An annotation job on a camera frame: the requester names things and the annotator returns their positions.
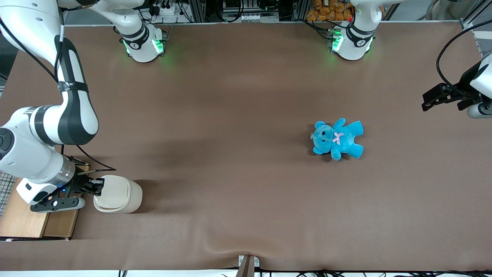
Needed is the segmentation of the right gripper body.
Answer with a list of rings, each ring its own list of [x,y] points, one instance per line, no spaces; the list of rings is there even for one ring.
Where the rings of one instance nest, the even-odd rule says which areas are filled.
[[[32,206],[83,206],[81,196],[71,195],[71,182],[59,187],[54,184],[35,184],[27,178],[20,180],[16,187],[19,196]]]

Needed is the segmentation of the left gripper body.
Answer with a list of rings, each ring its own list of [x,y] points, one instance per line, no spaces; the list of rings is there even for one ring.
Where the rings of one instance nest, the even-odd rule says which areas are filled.
[[[482,60],[462,74],[457,88],[467,93],[464,100],[457,104],[459,111],[491,112],[492,98],[492,54],[483,56]]]

